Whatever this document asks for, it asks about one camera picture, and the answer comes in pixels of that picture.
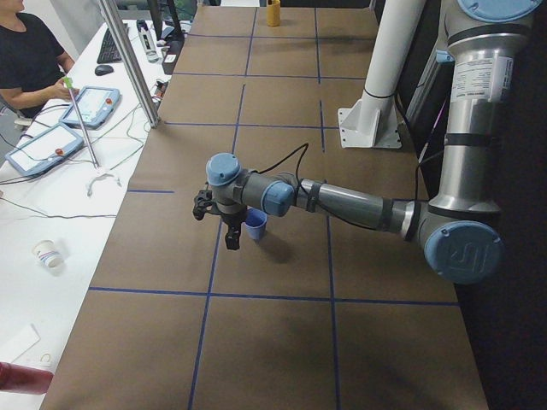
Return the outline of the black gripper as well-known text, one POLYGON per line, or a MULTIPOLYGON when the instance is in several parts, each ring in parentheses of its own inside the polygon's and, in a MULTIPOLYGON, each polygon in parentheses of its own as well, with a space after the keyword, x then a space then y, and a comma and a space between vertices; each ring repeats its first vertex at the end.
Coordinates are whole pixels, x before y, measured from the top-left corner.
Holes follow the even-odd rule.
POLYGON ((246 220, 246 206, 238 203, 226 205, 217 204, 223 222, 229 226, 225 235, 225 244, 228 250, 239 250, 241 225, 246 220))

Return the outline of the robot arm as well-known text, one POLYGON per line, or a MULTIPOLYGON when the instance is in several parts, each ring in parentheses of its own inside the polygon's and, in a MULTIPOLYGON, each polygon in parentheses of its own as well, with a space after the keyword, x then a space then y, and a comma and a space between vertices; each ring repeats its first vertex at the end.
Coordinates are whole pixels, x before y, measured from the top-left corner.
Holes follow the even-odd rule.
POLYGON ((496 123, 509 96, 515 55, 532 28, 536 1, 444 1, 438 24, 441 62, 452 62, 448 124, 438 194, 427 202, 395 201, 297 174, 270 176, 243 168, 229 153, 212 156, 193 216, 221 217, 226 246, 239 247, 249 208, 283 216, 290 207, 323 213, 353 226, 389 231, 421 245, 428 265, 456 284, 492 275, 504 245, 491 197, 500 140, 496 123))

